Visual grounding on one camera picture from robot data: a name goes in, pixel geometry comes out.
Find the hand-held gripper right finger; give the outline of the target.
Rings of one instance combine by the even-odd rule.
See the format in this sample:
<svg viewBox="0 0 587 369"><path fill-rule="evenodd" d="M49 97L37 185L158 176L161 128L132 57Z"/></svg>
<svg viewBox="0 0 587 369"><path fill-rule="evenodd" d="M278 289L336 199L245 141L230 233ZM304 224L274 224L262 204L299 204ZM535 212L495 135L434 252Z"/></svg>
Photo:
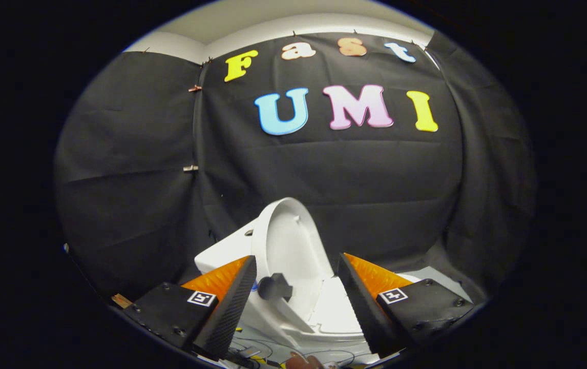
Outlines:
<svg viewBox="0 0 587 369"><path fill-rule="evenodd" d="M475 309L436 280L411 282L346 253L340 255L337 275L369 350L380 357L431 344Z"/></svg>

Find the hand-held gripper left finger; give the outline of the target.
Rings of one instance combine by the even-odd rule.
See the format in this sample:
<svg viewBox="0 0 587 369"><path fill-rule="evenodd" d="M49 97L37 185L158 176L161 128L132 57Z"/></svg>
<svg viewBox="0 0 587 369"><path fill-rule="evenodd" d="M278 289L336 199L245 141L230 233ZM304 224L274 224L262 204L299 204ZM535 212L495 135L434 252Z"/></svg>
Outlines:
<svg viewBox="0 0 587 369"><path fill-rule="evenodd" d="M225 359L256 273L256 257L247 255L182 285L163 282L124 315L177 350Z"/></svg>

